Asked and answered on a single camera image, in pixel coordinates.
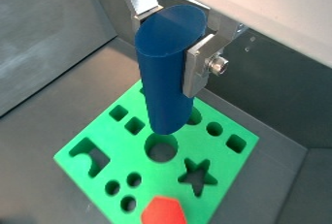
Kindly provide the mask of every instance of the square hole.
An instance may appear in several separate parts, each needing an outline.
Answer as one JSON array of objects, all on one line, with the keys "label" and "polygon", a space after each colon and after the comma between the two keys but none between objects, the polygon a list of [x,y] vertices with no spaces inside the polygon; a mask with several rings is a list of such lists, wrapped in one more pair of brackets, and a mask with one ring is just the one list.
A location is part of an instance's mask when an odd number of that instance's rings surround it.
[{"label": "square hole", "polygon": [[108,113],[108,115],[115,119],[116,121],[120,121],[123,117],[127,115],[128,111],[117,105]]},{"label": "square hole", "polygon": [[235,152],[241,153],[246,142],[237,135],[231,135],[227,139],[226,146]]},{"label": "square hole", "polygon": [[137,118],[132,117],[124,127],[132,135],[136,135],[144,128],[144,126],[146,125],[143,124],[143,122]]}]

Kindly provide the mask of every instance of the green shape sorter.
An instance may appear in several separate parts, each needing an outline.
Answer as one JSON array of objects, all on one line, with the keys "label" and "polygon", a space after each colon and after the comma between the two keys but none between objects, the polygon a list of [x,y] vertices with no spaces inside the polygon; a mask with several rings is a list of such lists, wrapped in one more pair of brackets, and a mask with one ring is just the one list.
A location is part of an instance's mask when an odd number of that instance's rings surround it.
[{"label": "green shape sorter", "polygon": [[[166,196],[180,202],[187,224],[203,224],[257,141],[253,133],[198,99],[184,127],[172,135],[155,135],[137,81],[61,148],[54,160],[111,223],[142,223],[152,197]],[[93,155],[96,151],[103,161]],[[204,175],[198,189],[188,180],[196,171]]]}]

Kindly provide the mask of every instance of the blue cylinder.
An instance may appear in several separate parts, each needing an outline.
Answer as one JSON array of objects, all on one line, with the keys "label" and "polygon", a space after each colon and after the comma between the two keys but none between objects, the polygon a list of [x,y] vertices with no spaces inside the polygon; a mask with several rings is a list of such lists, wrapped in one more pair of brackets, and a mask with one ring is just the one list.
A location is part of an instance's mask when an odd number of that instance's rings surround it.
[{"label": "blue cylinder", "polygon": [[178,131],[190,117],[192,98],[182,91],[184,57],[204,28],[203,12],[179,5],[154,14],[135,36],[150,127],[160,135]]}]

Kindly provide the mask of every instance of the gray floor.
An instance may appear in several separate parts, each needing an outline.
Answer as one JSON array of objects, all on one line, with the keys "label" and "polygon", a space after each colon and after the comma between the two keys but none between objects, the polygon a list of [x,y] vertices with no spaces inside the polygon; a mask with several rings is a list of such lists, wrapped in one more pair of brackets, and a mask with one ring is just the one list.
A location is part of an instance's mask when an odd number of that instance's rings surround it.
[{"label": "gray floor", "polygon": [[[139,79],[133,57],[115,39],[0,119],[2,223],[107,223],[52,157]],[[208,91],[199,98],[261,138],[211,223],[271,224],[306,150]]]},{"label": "gray floor", "polygon": [[332,149],[310,149],[277,224],[332,223]]}]

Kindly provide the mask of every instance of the red block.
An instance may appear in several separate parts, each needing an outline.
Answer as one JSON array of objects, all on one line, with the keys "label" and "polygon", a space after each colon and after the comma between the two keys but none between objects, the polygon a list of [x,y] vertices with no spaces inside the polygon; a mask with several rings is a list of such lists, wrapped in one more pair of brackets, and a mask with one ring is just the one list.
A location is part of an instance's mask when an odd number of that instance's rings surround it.
[{"label": "red block", "polygon": [[187,224],[179,201],[168,197],[154,197],[142,213],[142,223]]}]

